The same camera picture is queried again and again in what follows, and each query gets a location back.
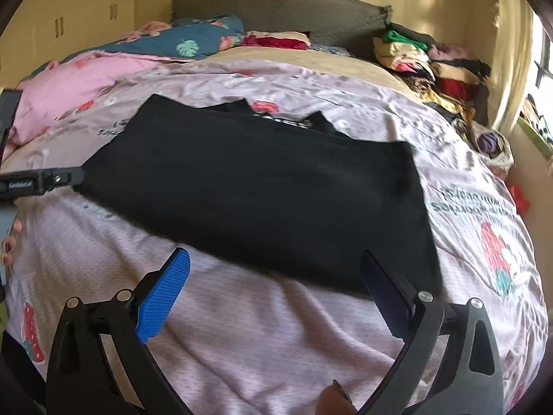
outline screw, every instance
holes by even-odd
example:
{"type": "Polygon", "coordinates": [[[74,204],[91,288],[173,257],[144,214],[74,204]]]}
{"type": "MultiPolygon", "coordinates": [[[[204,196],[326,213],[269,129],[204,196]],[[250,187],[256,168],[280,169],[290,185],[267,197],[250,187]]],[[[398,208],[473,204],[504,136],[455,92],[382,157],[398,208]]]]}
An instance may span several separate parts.
{"type": "Polygon", "coordinates": [[[482,307],[484,307],[484,303],[482,303],[482,300],[479,300],[478,298],[471,299],[471,304],[477,309],[482,309],[482,307]]]}
{"type": "Polygon", "coordinates": [[[70,309],[73,309],[73,307],[77,307],[78,306],[78,298],[75,298],[73,296],[73,298],[69,298],[67,300],[67,307],[69,307],[70,309]]]}
{"type": "Polygon", "coordinates": [[[129,299],[131,299],[131,296],[133,294],[131,293],[130,290],[121,290],[118,294],[117,294],[117,299],[119,301],[129,301],[129,299]]]}
{"type": "Polygon", "coordinates": [[[432,293],[423,290],[422,292],[419,292],[419,299],[421,301],[424,301],[425,303],[431,303],[434,299],[434,296],[432,295],[432,293]]]}

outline bed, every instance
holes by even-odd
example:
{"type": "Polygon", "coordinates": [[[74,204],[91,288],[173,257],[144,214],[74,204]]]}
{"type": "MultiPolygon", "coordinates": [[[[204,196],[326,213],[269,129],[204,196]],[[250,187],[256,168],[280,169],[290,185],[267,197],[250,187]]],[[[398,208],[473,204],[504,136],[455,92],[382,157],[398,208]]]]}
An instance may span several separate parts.
{"type": "MultiPolygon", "coordinates": [[[[371,30],[385,26],[391,8],[356,0],[173,0],[173,9],[175,19],[234,12],[246,29],[309,31],[312,40],[355,50],[361,59],[237,47],[193,63],[164,61],[119,78],[93,104],[15,151],[3,170],[81,165],[153,93],[193,107],[242,98],[250,105],[269,102],[292,120],[320,110],[353,138],[408,141],[440,260],[439,297],[464,304],[477,296],[485,303],[507,411],[535,378],[547,340],[532,241],[503,182],[437,112],[370,62],[371,30]],[[270,10],[275,4],[278,12],[270,10]]],[[[67,299],[100,301],[133,288],[177,245],[68,188],[17,206],[26,229],[8,277],[7,332],[25,345],[26,332],[35,330],[38,349],[28,352],[45,377],[67,299]]],[[[371,301],[181,246],[190,253],[192,273],[149,348],[195,413],[313,413],[332,379],[359,407],[402,347],[371,301]]],[[[413,402],[430,388],[444,346],[436,346],[413,402]]],[[[121,367],[115,368],[123,392],[136,402],[121,367]]]]}

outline beige curtain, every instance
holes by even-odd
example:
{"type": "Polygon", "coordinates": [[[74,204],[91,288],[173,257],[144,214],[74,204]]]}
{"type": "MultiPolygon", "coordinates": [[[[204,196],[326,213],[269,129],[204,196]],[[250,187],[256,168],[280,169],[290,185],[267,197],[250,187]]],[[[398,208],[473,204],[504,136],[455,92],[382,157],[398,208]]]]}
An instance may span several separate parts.
{"type": "Polygon", "coordinates": [[[499,0],[488,116],[491,126],[505,135],[513,130],[525,96],[532,61],[533,19],[526,0],[499,0]]]}

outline hand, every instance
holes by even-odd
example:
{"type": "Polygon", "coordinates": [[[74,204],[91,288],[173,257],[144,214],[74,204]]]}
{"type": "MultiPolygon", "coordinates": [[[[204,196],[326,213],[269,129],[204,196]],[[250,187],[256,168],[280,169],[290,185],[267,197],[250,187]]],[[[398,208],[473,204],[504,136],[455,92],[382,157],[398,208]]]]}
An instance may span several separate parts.
{"type": "Polygon", "coordinates": [[[12,232],[8,238],[2,241],[2,261],[7,267],[11,267],[13,264],[13,252],[17,247],[21,231],[23,231],[23,223],[20,219],[15,219],[12,224],[12,232]]]}
{"type": "Polygon", "coordinates": [[[324,389],[319,395],[315,415],[355,415],[357,409],[338,381],[324,389]]]}

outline gray headboard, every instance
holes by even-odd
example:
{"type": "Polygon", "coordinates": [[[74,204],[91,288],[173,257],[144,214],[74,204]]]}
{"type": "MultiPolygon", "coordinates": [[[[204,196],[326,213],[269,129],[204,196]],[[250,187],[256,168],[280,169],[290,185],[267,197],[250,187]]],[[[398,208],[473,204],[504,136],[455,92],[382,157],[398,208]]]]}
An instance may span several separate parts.
{"type": "Polygon", "coordinates": [[[209,19],[235,13],[247,31],[311,32],[314,44],[347,48],[375,61],[372,38],[392,17],[391,6],[358,0],[172,0],[172,19],[209,19]]]}

